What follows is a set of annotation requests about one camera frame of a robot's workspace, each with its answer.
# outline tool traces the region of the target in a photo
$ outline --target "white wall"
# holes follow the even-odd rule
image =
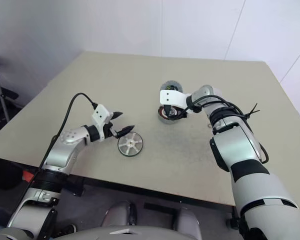
[[[265,61],[300,113],[300,0],[0,0],[2,81],[23,103],[82,50]]]
[[[81,51],[64,1],[0,0],[0,79],[28,103]]]

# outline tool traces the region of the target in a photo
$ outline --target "metal disc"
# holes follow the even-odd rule
[[[144,141],[142,137],[134,131],[120,137],[118,140],[118,149],[120,153],[127,157],[133,157],[140,153],[143,146]]]
[[[160,90],[172,90],[171,87],[173,87],[174,90],[183,93],[181,84],[174,80],[166,81],[164,84],[162,84]]]

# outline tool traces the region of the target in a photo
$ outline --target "red object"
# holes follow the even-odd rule
[[[30,183],[32,178],[34,177],[34,175],[31,172],[28,172],[28,171],[25,171],[25,170],[23,170],[22,172],[23,172],[23,175],[22,175],[23,180]]]

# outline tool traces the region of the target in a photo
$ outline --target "table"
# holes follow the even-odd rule
[[[249,119],[270,161],[265,166],[282,180],[300,207],[300,116],[264,62],[165,58],[84,52],[0,131],[0,158],[39,166],[58,131],[72,96],[84,92],[111,111],[117,130],[135,125],[144,146],[125,157],[115,138],[86,147],[72,174],[195,200],[234,205],[231,178],[213,157],[205,114],[176,124],[158,120],[162,83],[178,81],[185,93],[204,84],[222,91]],[[90,125],[93,109],[75,101],[65,130]]]

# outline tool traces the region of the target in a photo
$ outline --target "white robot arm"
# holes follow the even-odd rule
[[[160,103],[165,109],[175,106],[187,113],[204,109],[213,129],[210,146],[216,163],[231,174],[239,231],[244,239],[300,240],[300,209],[279,178],[263,166],[268,161],[262,162],[264,148],[246,121],[254,109],[243,114],[210,85],[192,94],[161,90]],[[165,115],[171,121],[186,117],[184,112]]]
[[[119,132],[113,129],[110,120],[121,114],[122,112],[110,112],[102,104],[96,104],[92,114],[93,125],[62,132],[7,227],[22,229],[28,234],[31,233],[34,239],[49,239],[57,217],[54,206],[58,204],[61,190],[80,151],[94,141],[103,142],[112,136],[120,138],[134,128],[133,125],[127,126]]]

